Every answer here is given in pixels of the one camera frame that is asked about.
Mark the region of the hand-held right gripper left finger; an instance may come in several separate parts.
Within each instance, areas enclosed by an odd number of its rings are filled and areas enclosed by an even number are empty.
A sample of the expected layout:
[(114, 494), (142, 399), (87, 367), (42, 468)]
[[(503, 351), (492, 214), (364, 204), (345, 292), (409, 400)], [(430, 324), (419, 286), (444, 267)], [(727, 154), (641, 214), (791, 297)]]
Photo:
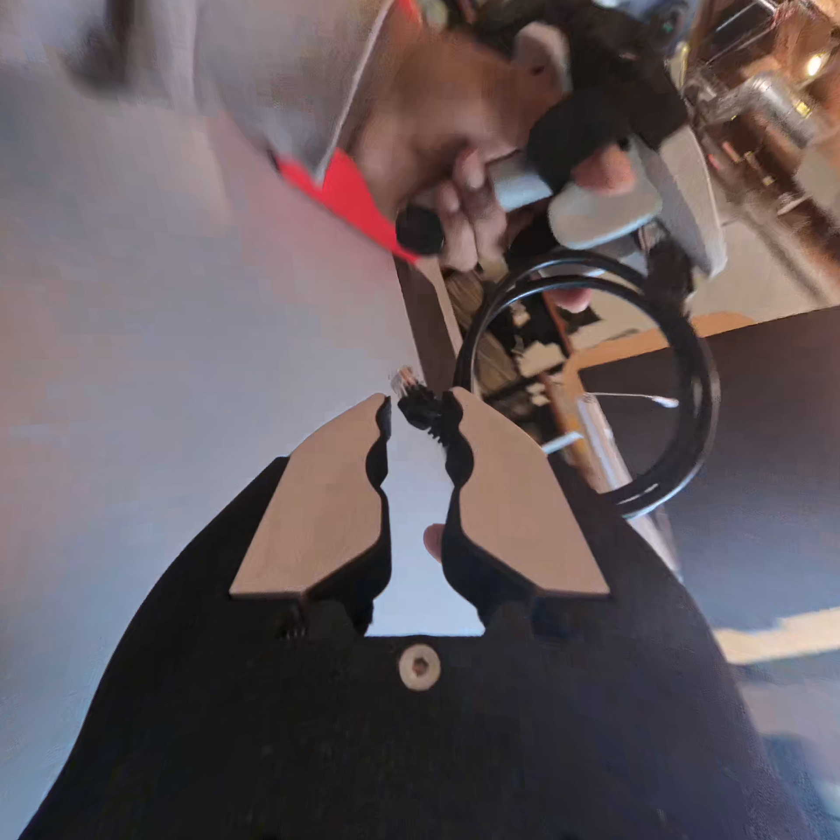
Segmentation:
[(391, 399), (375, 393), (288, 456), (228, 593), (307, 606), (335, 601), (357, 633), (392, 576), (388, 472)]

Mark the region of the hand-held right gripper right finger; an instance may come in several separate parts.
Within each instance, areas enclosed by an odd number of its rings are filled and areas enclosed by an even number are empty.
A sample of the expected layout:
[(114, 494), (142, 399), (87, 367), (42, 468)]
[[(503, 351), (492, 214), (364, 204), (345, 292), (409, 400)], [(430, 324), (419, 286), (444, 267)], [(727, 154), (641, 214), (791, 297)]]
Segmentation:
[(444, 396), (452, 482), (441, 538), (447, 583), (486, 631), (516, 613), (534, 636), (602, 636), (611, 590), (548, 456), (466, 388)]

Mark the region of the person's left hand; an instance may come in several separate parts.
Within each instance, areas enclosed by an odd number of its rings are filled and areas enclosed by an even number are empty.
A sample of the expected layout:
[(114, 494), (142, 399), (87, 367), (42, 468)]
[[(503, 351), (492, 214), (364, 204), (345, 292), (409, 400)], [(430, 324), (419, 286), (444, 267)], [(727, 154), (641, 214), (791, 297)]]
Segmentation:
[(565, 95), (549, 77), (451, 37), (408, 44), (378, 75), (348, 151), (377, 208), (394, 221), (431, 193), (444, 230), (441, 264), (500, 268), (508, 216), (488, 166), (523, 149)]

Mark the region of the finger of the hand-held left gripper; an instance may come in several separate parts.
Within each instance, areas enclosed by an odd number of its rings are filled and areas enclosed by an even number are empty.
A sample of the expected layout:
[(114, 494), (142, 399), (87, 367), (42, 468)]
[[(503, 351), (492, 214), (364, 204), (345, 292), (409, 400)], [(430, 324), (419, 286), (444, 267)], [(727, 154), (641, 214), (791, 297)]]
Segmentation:
[(633, 228), (657, 222), (706, 277), (726, 267), (728, 251), (703, 150), (689, 125), (670, 134), (657, 149), (631, 135), (644, 178), (656, 192), (659, 210)]
[(666, 229), (637, 229), (616, 240), (616, 257), (637, 275), (631, 287), (646, 298), (688, 316), (693, 265)]

